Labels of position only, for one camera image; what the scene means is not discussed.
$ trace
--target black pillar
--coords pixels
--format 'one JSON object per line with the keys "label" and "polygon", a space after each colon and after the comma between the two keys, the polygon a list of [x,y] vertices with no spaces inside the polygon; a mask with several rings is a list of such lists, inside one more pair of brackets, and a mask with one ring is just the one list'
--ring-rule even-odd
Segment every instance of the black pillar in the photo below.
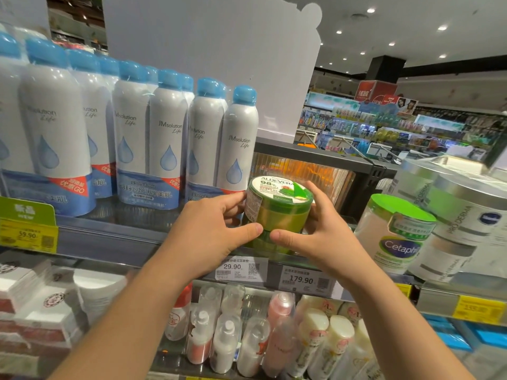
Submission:
{"label": "black pillar", "polygon": [[374,57],[366,73],[366,80],[380,80],[396,84],[406,60],[391,56]]}

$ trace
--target hand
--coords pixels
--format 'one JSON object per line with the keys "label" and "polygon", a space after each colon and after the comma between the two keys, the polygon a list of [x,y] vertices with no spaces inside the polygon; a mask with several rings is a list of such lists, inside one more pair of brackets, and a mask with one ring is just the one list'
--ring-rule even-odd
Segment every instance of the hand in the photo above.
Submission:
{"label": "hand", "polygon": [[310,181],[305,185],[315,199],[305,224],[309,234],[273,230],[270,238],[274,243],[308,257],[343,286],[353,285],[368,269],[376,269],[377,265],[336,212],[326,194]]}
{"label": "hand", "polygon": [[167,255],[177,264],[187,282],[211,272],[234,249],[262,233],[258,223],[226,226],[239,225],[236,215],[243,212],[245,197],[246,192],[238,192],[189,201],[157,254]]}

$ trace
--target person's right hand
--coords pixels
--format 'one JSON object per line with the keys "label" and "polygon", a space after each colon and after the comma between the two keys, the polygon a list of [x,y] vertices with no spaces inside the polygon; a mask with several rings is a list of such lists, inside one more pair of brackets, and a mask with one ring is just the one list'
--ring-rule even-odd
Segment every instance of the person's right hand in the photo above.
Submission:
{"label": "person's right hand", "polygon": [[273,230],[271,240],[308,257],[319,269],[337,278],[345,287],[357,282],[370,269],[378,268],[326,194],[310,181],[305,186],[315,198],[315,205],[305,225],[309,234]]}

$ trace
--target green jar lid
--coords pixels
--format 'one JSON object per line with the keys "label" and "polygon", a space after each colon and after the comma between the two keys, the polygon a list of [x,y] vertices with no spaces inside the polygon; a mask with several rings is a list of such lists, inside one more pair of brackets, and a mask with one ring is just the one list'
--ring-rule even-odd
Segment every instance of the green jar lid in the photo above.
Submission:
{"label": "green jar lid", "polygon": [[262,199],[262,207],[273,212],[305,213],[313,202],[312,192],[283,177],[259,176],[250,181],[248,188]]}
{"label": "green jar lid", "polygon": [[409,203],[399,197],[388,194],[376,193],[370,197],[368,207],[377,216],[389,221],[394,213],[401,213],[403,216],[411,217],[420,221],[435,222],[436,218],[431,213],[423,211],[417,205]]}

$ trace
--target green jar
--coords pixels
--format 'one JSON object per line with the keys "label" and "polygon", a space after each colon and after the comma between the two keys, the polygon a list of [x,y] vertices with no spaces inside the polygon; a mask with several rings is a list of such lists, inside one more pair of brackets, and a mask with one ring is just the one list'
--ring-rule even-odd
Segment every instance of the green jar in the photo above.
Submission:
{"label": "green jar", "polygon": [[264,231],[246,246],[288,253],[289,249],[271,242],[269,233],[276,229],[301,232],[312,202],[312,192],[292,180],[273,176],[252,179],[246,191],[243,224],[258,222]]}

